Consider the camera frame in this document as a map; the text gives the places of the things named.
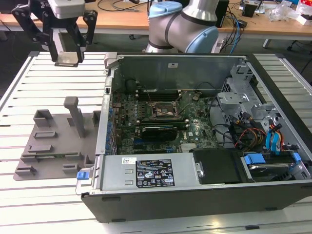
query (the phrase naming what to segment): black computer tower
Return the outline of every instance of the black computer tower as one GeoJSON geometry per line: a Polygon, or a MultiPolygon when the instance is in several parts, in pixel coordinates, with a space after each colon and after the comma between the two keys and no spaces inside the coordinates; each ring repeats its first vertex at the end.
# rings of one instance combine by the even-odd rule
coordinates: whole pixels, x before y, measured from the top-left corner
{"type": "Polygon", "coordinates": [[[218,20],[216,21],[215,26],[218,28],[222,27],[224,17],[226,15],[226,10],[228,9],[229,0],[219,0],[218,6],[216,7],[215,14],[218,20]]]}

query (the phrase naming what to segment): wooden desk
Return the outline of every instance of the wooden desk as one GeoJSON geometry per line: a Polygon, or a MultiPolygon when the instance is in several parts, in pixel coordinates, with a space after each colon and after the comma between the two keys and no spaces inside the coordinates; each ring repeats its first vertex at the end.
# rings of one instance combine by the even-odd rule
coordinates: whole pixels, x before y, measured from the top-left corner
{"type": "MultiPolygon", "coordinates": [[[[101,3],[101,7],[105,9],[113,9],[111,3],[115,0],[108,0],[101,3]]],[[[311,40],[312,27],[303,26],[299,22],[289,19],[286,21],[269,22],[269,19],[264,14],[254,14],[252,18],[242,17],[241,11],[237,10],[238,5],[233,7],[233,3],[238,0],[230,0],[231,11],[241,20],[248,23],[244,33],[244,38],[257,38],[257,39],[292,39],[292,40],[311,40]]],[[[119,3],[120,7],[129,7],[132,3],[119,3]]],[[[98,11],[96,33],[104,34],[148,34],[149,24],[146,13],[146,5],[138,6],[140,12],[108,12],[103,11],[97,7],[97,2],[86,4],[87,9],[96,9],[98,11]]],[[[21,31],[12,15],[0,15],[5,25],[12,31],[21,31]]],[[[36,22],[38,27],[42,27],[41,22],[36,22]]],[[[82,18],[78,19],[78,25],[81,32],[86,32],[86,24],[82,18]]],[[[232,31],[233,26],[229,19],[224,20],[222,28],[219,28],[219,40],[223,40],[232,31]]],[[[7,30],[0,23],[0,30],[7,30]]]]}

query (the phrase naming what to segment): table leg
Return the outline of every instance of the table leg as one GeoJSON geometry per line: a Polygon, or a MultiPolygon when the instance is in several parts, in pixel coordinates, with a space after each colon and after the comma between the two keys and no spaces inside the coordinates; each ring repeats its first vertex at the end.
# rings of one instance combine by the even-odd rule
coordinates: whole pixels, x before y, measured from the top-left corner
{"type": "Polygon", "coordinates": [[[62,35],[59,29],[53,30],[53,41],[55,43],[58,53],[65,51],[65,46],[63,44],[62,35]]]}
{"type": "Polygon", "coordinates": [[[0,31],[0,41],[7,41],[8,37],[6,36],[4,31],[0,31]]]}
{"type": "Polygon", "coordinates": [[[262,47],[263,48],[268,48],[269,47],[269,44],[270,44],[270,42],[271,42],[271,39],[265,39],[265,41],[264,41],[264,43],[263,43],[263,45],[262,45],[262,47]]]}

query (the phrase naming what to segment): warning label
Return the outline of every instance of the warning label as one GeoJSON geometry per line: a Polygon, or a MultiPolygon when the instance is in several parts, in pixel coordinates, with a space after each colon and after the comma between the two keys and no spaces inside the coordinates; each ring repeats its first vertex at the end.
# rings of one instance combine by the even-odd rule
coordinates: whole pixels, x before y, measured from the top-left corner
{"type": "Polygon", "coordinates": [[[136,186],[138,188],[174,185],[171,159],[136,161],[136,186]]]}

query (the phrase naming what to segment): sticker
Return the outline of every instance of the sticker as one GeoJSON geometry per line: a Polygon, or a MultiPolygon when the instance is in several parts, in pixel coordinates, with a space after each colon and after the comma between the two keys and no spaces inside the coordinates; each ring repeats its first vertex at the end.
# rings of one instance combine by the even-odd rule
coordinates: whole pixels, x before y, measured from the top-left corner
{"type": "Polygon", "coordinates": [[[136,186],[138,188],[174,185],[175,179],[171,159],[136,161],[136,186]]]}
{"type": "Polygon", "coordinates": [[[168,68],[177,68],[178,63],[168,63],[168,68]]]}
{"type": "Polygon", "coordinates": [[[121,164],[135,164],[136,160],[136,157],[123,157],[121,160],[121,164]]]}

